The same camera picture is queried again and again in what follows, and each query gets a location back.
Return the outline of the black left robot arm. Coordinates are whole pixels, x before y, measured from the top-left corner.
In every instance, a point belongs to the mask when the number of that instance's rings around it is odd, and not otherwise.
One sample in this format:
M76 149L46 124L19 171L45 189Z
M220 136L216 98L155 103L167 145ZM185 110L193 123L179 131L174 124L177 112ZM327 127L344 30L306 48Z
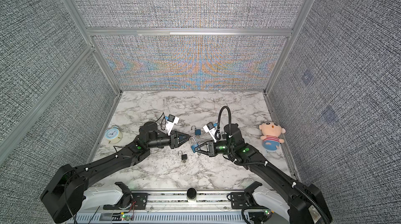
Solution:
M145 160L152 148L178 148L190 135L172 130L166 134L156 122L146 122L134 140L115 153L88 164L60 167L45 187L40 200L56 224L63 223L81 209L88 197L84 192L98 181Z

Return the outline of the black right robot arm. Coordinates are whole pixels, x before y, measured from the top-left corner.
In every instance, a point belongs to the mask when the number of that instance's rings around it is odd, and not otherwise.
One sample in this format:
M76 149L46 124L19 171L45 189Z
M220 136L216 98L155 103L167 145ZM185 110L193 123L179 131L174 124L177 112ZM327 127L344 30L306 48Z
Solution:
M291 224L330 224L333 217L319 188L286 175L262 153L247 143L237 124L224 127L225 139L207 141L194 148L195 152L215 157L227 155L229 161L256 174L278 194L270 196L261 183L245 189L257 207L268 208Z

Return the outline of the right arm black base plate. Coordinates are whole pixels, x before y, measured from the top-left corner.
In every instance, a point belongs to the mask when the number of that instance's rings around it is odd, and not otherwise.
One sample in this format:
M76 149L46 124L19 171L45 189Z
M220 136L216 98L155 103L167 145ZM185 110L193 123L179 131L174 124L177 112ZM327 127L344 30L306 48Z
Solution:
M246 207L260 207L264 208L272 207L273 203L267 202L264 205L258 204L253 196L249 193L244 192L230 192L226 195L227 200L231 204L232 209L244 209Z

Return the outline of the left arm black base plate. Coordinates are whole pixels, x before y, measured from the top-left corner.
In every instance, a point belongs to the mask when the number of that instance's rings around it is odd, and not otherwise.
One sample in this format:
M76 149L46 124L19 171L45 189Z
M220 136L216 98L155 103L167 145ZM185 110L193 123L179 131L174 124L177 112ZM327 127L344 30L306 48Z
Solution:
M145 210L148 201L148 193L124 194L115 205L104 205L103 210Z

